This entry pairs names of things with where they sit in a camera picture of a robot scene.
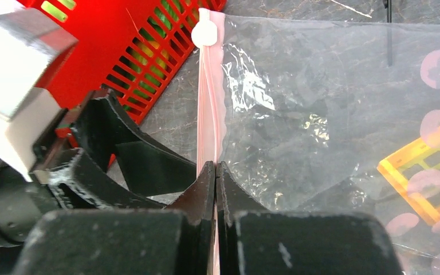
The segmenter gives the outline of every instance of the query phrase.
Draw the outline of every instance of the red plastic basket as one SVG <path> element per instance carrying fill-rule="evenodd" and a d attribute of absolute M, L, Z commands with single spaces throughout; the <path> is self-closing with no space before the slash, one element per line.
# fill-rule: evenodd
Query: red plastic basket
<path fill-rule="evenodd" d="M 19 0 L 41 10 L 78 38 L 46 87 L 73 108 L 100 87 L 114 89 L 137 123 L 194 49 L 198 8 L 221 10 L 226 0 Z"/>

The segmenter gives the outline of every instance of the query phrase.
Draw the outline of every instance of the silver metal part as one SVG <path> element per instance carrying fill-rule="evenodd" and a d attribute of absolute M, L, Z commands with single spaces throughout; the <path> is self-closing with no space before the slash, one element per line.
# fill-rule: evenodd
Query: silver metal part
<path fill-rule="evenodd" d="M 1 14 L 0 117 L 10 121 L 48 66 L 76 43 L 36 9 Z"/>

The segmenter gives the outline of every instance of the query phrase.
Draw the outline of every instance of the zipper slider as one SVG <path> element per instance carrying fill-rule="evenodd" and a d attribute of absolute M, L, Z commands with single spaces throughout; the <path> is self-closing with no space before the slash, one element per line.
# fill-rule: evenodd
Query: zipper slider
<path fill-rule="evenodd" d="M 191 31 L 191 40 L 196 47 L 213 46 L 217 43 L 218 29 L 214 22 L 210 21 L 210 10 L 199 9 L 200 19 Z"/>

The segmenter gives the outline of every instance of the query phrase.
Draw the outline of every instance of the plastic zipper bag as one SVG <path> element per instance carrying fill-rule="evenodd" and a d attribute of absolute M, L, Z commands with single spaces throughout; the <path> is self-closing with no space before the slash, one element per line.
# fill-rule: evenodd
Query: plastic zipper bag
<path fill-rule="evenodd" d="M 440 274 L 440 26 L 200 23 L 198 167 L 271 210 L 372 214 L 406 274 Z"/>

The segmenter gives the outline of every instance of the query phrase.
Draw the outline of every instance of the yellow plastic grid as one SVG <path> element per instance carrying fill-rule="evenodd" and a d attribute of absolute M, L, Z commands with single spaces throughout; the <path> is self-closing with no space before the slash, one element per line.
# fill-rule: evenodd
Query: yellow plastic grid
<path fill-rule="evenodd" d="M 426 199 L 421 194 L 411 194 L 409 196 L 407 194 L 408 179 L 403 173 L 414 165 L 420 165 L 423 169 L 434 168 L 440 170 L 440 163 L 430 166 L 425 161 L 429 156 L 439 152 L 440 148 L 431 148 L 419 138 L 380 161 L 377 167 L 384 178 L 428 225 L 440 221 L 440 204 L 431 204 L 429 201 L 431 199 Z"/>

